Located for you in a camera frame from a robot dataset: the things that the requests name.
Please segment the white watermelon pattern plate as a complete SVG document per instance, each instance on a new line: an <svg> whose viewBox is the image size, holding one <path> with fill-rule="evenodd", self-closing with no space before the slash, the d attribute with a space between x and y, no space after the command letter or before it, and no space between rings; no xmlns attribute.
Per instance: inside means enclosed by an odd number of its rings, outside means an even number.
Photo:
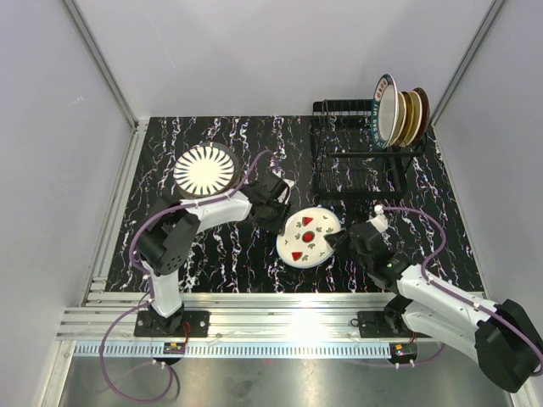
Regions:
<svg viewBox="0 0 543 407"><path fill-rule="evenodd" d="M324 236L341 230L336 214L323 207L302 209L288 218L284 236L277 236L279 258L297 269L316 267L333 255Z"/></svg>

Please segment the dark green rimmed plate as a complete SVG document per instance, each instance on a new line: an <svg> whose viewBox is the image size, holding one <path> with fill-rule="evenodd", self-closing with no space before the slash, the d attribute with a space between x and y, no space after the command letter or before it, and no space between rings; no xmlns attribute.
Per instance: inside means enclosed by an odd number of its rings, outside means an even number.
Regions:
<svg viewBox="0 0 543 407"><path fill-rule="evenodd" d="M384 74L378 81L372 99L371 133L376 148L388 147L395 133L399 115L399 97L395 79Z"/></svg>

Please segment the amber patterned glass plate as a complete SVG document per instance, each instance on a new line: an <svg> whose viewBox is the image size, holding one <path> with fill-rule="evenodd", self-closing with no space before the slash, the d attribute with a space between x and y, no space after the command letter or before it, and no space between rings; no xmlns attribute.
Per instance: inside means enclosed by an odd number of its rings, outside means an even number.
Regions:
<svg viewBox="0 0 543 407"><path fill-rule="evenodd" d="M422 109L423 109L422 99L419 96L419 94L414 90L409 91L407 93L411 100L411 105L410 105L410 110L409 110L410 123L409 123L409 128L406 134L406 138L404 139L403 143L400 145L401 147L407 147L414 141L415 136L418 133L419 128L422 123Z"/></svg>

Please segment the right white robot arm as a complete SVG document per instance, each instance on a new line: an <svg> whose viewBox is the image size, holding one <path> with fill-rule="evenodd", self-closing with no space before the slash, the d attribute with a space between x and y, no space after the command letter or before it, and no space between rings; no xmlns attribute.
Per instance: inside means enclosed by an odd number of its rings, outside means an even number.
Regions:
<svg viewBox="0 0 543 407"><path fill-rule="evenodd" d="M432 337L472 359L497 387L517 392L542 373L542 337L523 306L467 293L388 250L376 220L325 236L336 252L366 266L372 281L394 298L384 308L391 335Z"/></svg>

